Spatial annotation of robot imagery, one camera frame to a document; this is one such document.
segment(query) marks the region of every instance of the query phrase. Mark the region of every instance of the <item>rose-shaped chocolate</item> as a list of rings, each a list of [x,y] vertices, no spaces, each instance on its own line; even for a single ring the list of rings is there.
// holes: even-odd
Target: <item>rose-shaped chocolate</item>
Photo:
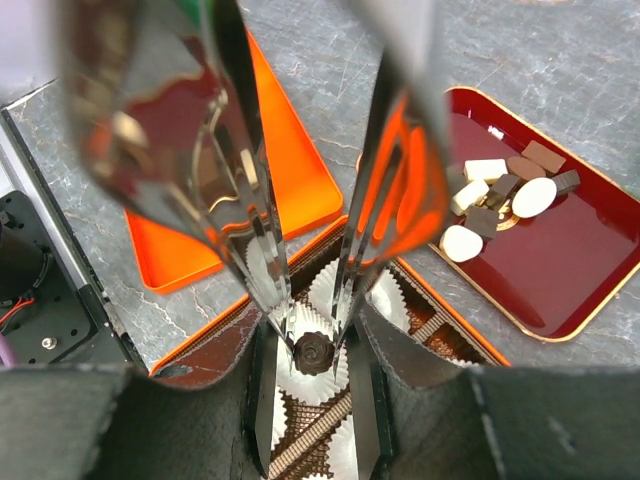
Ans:
[[[324,373],[333,363],[334,351],[328,336],[320,332],[307,332],[298,339],[293,349],[296,369],[304,375]]]

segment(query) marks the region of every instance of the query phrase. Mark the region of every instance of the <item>gray marble surface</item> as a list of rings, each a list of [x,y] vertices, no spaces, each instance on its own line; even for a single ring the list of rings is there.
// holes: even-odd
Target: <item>gray marble surface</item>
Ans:
[[[478,87],[640,196],[638,0],[445,3],[448,83]],[[245,0],[248,24],[350,199],[379,50],[327,0]],[[227,272],[158,296],[139,278],[122,210],[79,170],[57,84],[13,118],[148,364],[242,294]],[[289,254],[312,235],[289,242]],[[523,335],[428,249],[412,265],[514,364],[640,363],[640,277],[573,341]]]

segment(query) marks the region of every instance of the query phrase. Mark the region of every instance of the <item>oval white chocolate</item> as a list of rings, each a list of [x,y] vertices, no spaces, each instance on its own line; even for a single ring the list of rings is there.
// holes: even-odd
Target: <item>oval white chocolate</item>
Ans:
[[[511,210],[520,218],[540,215],[553,203],[558,187],[550,178],[534,178],[525,183],[513,197]]]
[[[469,182],[484,180],[487,183],[494,183],[507,173],[507,163],[503,158],[467,160],[464,162],[464,175]]]
[[[466,262],[482,251],[482,238],[461,225],[447,228],[440,239],[440,250],[456,263]]]
[[[467,208],[489,193],[489,185],[484,180],[474,180],[451,199],[451,210],[456,215],[462,215]]]

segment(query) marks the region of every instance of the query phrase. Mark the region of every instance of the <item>orange tray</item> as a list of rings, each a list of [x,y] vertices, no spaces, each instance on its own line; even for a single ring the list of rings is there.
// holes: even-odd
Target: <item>orange tray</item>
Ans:
[[[530,219],[507,213],[479,256],[454,264],[524,333],[573,338],[640,267],[640,203],[485,94],[450,90],[454,161],[508,158],[535,140],[566,159],[581,185]],[[489,127],[504,133],[502,140]]]
[[[291,239],[335,220],[343,197],[264,55],[251,34],[248,38],[282,230]],[[222,269],[220,259],[199,242],[129,211],[125,216],[149,290],[167,294]]]

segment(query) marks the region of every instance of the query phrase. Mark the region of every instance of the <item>black electronic device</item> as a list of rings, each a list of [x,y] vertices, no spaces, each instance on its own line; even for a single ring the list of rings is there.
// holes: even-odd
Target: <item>black electronic device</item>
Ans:
[[[0,198],[0,211],[0,332],[18,363],[133,362],[144,368],[95,289],[75,288],[29,198],[13,191]],[[5,318],[21,301],[29,304]]]

